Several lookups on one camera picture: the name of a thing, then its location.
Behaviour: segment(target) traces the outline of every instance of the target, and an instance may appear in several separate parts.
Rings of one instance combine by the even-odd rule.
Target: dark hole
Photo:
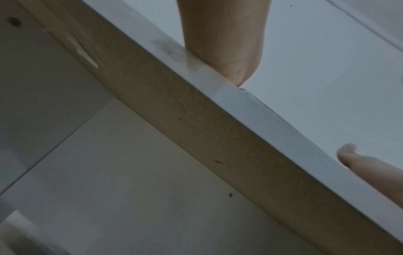
[[[14,17],[8,17],[7,22],[12,25],[13,27],[20,27],[21,26],[21,21],[17,18]]]

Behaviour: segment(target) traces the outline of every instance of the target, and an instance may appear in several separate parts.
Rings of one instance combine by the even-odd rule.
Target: wooden plank
[[[18,2],[122,102],[280,224],[329,254],[403,254],[400,208],[122,1]]]

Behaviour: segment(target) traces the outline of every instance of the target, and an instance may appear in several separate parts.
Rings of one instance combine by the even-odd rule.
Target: black spot
[[[8,17],[7,22],[12,25],[13,27],[21,27],[22,23],[19,19],[14,17]]]

